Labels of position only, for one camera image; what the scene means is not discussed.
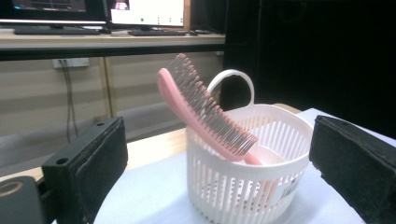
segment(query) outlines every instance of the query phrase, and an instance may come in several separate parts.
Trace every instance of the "white plastic basket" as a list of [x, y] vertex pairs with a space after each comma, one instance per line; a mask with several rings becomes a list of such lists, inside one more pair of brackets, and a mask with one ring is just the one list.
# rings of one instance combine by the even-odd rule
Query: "white plastic basket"
[[290, 205], [309, 162], [312, 127], [274, 105], [254, 105], [250, 78], [236, 70], [218, 74], [211, 92], [225, 77], [242, 77], [250, 103], [227, 114], [259, 137], [249, 152], [263, 165], [230, 162], [187, 127], [188, 190], [191, 202], [214, 223], [270, 223]]

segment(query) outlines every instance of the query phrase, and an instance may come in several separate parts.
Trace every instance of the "table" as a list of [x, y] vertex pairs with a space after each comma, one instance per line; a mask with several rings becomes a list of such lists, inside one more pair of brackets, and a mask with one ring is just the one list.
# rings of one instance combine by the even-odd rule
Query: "table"
[[0, 61], [223, 51], [224, 35], [14, 35], [0, 29]]

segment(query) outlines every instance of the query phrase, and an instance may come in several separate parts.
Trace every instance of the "hairbrush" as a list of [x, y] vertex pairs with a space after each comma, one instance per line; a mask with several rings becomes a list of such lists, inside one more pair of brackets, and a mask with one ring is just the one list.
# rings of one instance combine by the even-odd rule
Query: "hairbrush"
[[177, 55], [159, 71], [158, 88], [175, 114], [222, 157], [229, 161], [262, 164], [248, 153], [258, 138], [221, 109], [186, 55]]

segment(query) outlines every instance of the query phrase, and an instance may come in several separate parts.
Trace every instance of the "wooden desk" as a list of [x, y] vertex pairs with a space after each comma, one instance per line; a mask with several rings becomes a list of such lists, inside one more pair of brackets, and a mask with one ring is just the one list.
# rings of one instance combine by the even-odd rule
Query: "wooden desk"
[[[289, 105], [276, 104], [279, 107], [289, 110], [291, 113], [299, 113], [300, 110]], [[128, 165], [126, 170], [144, 166], [155, 161], [169, 158], [177, 153], [186, 150], [185, 129], [176, 130], [170, 133], [155, 135], [142, 140], [134, 141], [127, 144], [128, 147]], [[43, 176], [41, 167], [19, 172], [13, 175], [0, 177], [0, 181], [12, 177], [29, 175], [36, 180]]]
[[14, 35], [0, 29], [0, 61], [222, 51], [224, 43], [224, 35]]

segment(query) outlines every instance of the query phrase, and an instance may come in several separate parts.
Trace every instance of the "computer monitor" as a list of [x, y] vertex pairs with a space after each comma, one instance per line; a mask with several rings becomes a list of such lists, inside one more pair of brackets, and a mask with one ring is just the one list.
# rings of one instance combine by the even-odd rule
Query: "computer monitor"
[[107, 8], [116, 28], [184, 25], [184, 0], [107, 0]]
[[102, 0], [1, 0], [3, 25], [106, 25]]

